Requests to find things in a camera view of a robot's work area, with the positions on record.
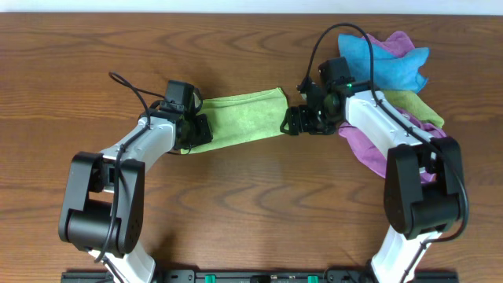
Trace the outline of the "light green microfiber cloth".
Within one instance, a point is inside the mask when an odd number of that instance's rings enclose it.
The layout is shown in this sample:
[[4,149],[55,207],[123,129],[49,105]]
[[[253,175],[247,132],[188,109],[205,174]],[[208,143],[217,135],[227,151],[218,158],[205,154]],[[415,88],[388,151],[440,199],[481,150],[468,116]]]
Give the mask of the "light green microfiber cloth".
[[287,109],[287,98],[280,87],[207,99],[200,112],[207,116],[213,135],[212,141],[191,149],[183,149],[181,153],[204,153],[279,136],[280,125]]

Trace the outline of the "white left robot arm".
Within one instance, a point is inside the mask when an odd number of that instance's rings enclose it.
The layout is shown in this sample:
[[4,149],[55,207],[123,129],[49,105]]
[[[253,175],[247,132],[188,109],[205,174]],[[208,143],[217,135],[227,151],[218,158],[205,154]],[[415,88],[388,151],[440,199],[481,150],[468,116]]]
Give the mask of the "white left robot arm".
[[157,111],[143,116],[124,138],[99,153],[72,158],[58,223],[63,242],[103,263],[114,282],[150,282],[156,262],[139,241],[145,176],[173,149],[212,140],[204,114],[184,118]]

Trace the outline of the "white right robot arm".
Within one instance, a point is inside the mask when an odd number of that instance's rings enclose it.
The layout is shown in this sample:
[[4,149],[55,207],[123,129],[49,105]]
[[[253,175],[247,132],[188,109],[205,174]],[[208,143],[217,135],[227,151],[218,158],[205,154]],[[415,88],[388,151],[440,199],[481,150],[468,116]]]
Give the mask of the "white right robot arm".
[[384,210],[390,227],[361,280],[412,281],[428,247],[456,239],[468,221],[459,144],[415,126],[369,82],[326,89],[312,83],[306,96],[306,104],[286,111],[282,133],[328,135],[346,122],[386,159]]

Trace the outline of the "purple microfiber cloth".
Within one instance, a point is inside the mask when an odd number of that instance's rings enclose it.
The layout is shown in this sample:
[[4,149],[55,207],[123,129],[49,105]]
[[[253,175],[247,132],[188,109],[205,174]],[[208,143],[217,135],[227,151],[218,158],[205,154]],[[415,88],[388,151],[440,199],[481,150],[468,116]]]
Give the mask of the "purple microfiber cloth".
[[[402,108],[397,108],[397,110],[416,127],[432,134],[435,138],[446,137],[446,132],[442,129],[445,121],[436,112],[429,112],[419,117]],[[347,140],[353,154],[362,164],[380,177],[385,177],[387,161],[384,155],[358,128],[349,123],[342,123],[338,134]]]

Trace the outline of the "blue microfiber cloth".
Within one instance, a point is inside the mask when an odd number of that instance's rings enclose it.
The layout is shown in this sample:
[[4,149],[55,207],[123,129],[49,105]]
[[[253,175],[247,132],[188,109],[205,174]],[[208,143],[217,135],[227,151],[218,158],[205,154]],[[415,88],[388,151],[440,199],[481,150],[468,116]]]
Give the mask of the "blue microfiber cloth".
[[[345,57],[351,74],[358,81],[368,80],[370,73],[369,53],[373,45],[354,35],[339,35],[340,55]],[[420,74],[430,55],[427,47],[416,47],[404,57],[396,59],[377,59],[373,53],[374,83],[385,90],[411,90],[419,93],[428,79]]]

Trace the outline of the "olive green microfiber cloth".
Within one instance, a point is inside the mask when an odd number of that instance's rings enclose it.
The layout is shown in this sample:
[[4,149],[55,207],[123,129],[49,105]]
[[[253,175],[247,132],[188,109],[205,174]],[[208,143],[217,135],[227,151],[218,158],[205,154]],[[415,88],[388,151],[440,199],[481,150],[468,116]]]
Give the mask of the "olive green microfiber cloth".
[[422,130],[442,129],[445,120],[411,90],[383,90],[387,101]]

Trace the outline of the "purple cloth behind blue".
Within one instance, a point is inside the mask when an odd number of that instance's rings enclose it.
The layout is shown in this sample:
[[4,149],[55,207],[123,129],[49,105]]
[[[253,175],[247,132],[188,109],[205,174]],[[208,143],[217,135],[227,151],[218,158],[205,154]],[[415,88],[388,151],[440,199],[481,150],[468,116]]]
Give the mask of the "purple cloth behind blue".
[[367,34],[367,37],[373,45],[374,56],[377,59],[402,58],[415,49],[412,40],[404,31],[395,31],[384,41],[370,34]]

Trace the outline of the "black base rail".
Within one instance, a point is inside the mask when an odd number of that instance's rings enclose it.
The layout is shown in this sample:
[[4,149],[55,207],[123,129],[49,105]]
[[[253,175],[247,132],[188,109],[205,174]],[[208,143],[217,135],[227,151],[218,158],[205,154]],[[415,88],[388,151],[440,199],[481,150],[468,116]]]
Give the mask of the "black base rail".
[[[114,282],[113,274],[106,272],[64,272],[62,283]],[[351,283],[377,282],[366,271],[329,270],[315,272],[202,272],[194,270],[166,270],[157,272],[151,282],[157,283]],[[411,282],[458,283],[457,273],[421,271]]]

